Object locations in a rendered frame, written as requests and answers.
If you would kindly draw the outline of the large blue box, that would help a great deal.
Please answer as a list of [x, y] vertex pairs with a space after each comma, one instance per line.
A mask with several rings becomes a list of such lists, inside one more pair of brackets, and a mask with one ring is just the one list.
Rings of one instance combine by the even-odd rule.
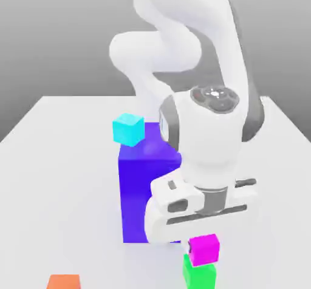
[[145, 209], [150, 183], [180, 167], [181, 156], [160, 135], [158, 123], [145, 124], [145, 139], [120, 146], [118, 175], [124, 243], [146, 243]]

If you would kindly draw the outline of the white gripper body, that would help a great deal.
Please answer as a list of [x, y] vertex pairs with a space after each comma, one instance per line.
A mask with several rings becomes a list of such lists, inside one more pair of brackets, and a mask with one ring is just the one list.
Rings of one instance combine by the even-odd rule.
[[258, 213], [257, 197], [239, 197], [223, 211], [201, 216], [188, 210], [186, 199], [161, 210], [154, 198], [148, 200], [145, 211], [145, 233], [149, 243], [183, 241], [192, 237], [216, 234], [222, 238], [255, 221]]

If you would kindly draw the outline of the small magenta cube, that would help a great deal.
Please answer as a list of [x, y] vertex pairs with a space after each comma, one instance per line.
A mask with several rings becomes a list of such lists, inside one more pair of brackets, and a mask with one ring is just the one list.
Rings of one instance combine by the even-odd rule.
[[189, 240], [189, 257], [192, 265], [198, 267], [219, 260], [220, 242], [215, 234], [198, 236]]

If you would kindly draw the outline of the small green cube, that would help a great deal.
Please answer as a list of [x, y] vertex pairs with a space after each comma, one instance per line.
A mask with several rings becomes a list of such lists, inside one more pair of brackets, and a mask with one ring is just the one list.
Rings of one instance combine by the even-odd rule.
[[183, 277], [187, 289], [215, 289], [216, 275], [213, 263], [193, 267], [189, 255], [183, 255]]

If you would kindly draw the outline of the small orange cube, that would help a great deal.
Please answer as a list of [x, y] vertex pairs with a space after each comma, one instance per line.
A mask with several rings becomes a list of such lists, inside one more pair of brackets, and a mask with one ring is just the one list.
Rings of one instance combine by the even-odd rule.
[[46, 289], [81, 289], [78, 274], [53, 274], [49, 277]]

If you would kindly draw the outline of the small cyan cube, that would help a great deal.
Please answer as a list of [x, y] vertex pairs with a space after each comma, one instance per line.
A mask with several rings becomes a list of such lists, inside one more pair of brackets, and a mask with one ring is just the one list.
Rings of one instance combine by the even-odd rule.
[[124, 113], [112, 122], [115, 142], [134, 147], [145, 138], [145, 120], [142, 116]]

